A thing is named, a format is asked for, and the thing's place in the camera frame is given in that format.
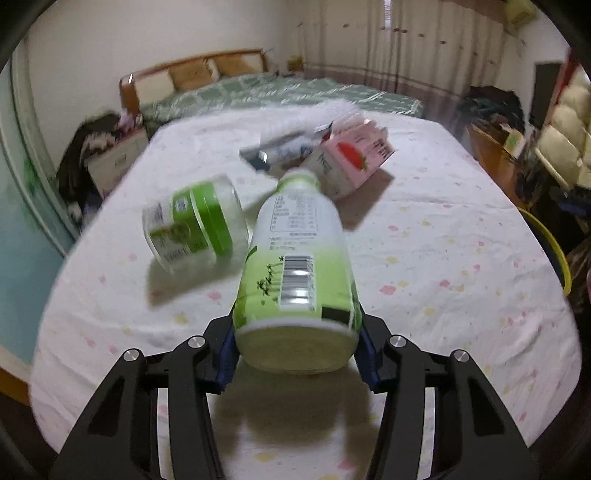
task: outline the green blanket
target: green blanket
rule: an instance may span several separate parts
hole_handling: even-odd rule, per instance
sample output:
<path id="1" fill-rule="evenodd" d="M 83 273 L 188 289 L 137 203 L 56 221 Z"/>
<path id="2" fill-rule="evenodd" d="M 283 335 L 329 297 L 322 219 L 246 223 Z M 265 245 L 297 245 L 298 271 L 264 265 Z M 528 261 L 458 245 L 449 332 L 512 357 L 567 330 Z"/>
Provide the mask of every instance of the green blanket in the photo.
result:
<path id="1" fill-rule="evenodd" d="M 277 78 L 268 73 L 225 78 L 197 90 L 175 93 L 141 107 L 144 122 L 156 127 L 172 120 L 229 108 L 273 105 L 315 105 L 324 100 L 343 98 L 364 110 L 421 116 L 419 100 L 381 92 L 364 85 L 343 85 L 323 78 L 302 80 Z"/>

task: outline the metal bolt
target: metal bolt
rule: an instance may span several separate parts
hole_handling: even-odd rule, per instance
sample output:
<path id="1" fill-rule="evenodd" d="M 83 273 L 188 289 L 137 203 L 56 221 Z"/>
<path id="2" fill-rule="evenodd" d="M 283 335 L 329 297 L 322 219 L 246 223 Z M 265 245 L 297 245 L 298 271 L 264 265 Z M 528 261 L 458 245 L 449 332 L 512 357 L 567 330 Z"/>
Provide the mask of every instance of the metal bolt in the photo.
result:
<path id="1" fill-rule="evenodd" d="M 131 350 L 127 350 L 124 354 L 123 354 L 123 360 L 125 360 L 126 362 L 135 362 L 139 357 L 139 352 L 135 349 L 132 348 Z"/>
<path id="2" fill-rule="evenodd" d="M 458 362 L 467 362 L 470 359 L 470 355 L 464 350 L 456 350 L 453 352 L 453 356 Z"/>
<path id="3" fill-rule="evenodd" d="M 205 345 L 205 338 L 201 336 L 191 337 L 188 343 L 189 347 L 191 348 L 201 348 L 203 345 Z"/>
<path id="4" fill-rule="evenodd" d="M 400 335 L 392 335 L 390 337 L 390 345 L 396 348 L 402 348 L 406 345 L 406 338 Z"/>

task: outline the strawberry picture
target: strawberry picture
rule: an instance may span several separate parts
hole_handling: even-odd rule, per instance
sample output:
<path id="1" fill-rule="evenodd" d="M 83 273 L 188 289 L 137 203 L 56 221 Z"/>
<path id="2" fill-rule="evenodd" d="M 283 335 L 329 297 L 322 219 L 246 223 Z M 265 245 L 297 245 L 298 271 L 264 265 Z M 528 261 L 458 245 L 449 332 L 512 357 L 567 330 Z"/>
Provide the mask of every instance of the strawberry picture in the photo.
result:
<path id="1" fill-rule="evenodd" d="M 367 163 L 365 157 L 357 150 L 353 145 L 340 142 L 337 144 L 337 148 L 343 154 L 343 156 L 353 165 L 357 170 L 366 170 Z"/>

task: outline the green and white bottle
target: green and white bottle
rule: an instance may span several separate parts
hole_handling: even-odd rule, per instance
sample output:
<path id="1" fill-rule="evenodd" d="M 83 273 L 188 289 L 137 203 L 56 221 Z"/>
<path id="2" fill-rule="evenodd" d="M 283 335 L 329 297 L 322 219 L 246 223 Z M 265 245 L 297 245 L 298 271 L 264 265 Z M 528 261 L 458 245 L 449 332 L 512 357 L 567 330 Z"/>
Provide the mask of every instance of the green and white bottle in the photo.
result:
<path id="1" fill-rule="evenodd" d="M 262 206 L 233 311 L 236 343 L 255 368 L 312 374 L 345 366 L 361 308 L 335 205 L 304 168 Z"/>

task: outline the plastic container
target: plastic container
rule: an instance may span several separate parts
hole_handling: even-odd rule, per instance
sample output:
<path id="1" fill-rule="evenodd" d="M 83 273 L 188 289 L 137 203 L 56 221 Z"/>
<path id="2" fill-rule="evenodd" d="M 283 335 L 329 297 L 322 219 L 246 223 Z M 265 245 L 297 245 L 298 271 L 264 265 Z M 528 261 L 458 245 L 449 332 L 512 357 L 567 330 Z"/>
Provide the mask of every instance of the plastic container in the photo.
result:
<path id="1" fill-rule="evenodd" d="M 230 180 L 218 176 L 144 209 L 144 235 L 167 270 L 205 264 L 248 244 L 248 228 Z"/>
<path id="2" fill-rule="evenodd" d="M 255 368 L 294 374 L 345 366 L 361 308 L 334 204 L 309 170 L 290 170 L 262 206 L 233 311 Z"/>

